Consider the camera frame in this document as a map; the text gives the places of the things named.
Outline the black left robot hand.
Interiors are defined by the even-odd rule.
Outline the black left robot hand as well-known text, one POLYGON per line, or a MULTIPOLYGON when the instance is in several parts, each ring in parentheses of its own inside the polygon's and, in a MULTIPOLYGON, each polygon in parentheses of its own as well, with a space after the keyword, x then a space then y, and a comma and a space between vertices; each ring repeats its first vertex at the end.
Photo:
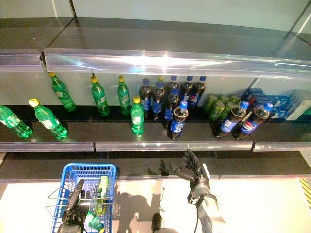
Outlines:
POLYGON ((84 222, 89 211, 89 205, 79 204, 79 195, 81 194, 84 181, 84 179, 81 179, 78 182, 69 198, 62 216, 59 233, 82 233, 84 230, 84 222))

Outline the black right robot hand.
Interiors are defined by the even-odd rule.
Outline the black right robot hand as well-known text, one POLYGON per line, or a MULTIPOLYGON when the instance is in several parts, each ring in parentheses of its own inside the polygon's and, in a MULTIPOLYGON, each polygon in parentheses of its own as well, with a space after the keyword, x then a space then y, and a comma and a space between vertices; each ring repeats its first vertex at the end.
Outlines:
POLYGON ((199 196, 210 194, 210 174, 207 166, 190 149, 186 150, 181 164, 170 162, 170 168, 179 178, 190 182, 192 192, 199 196))

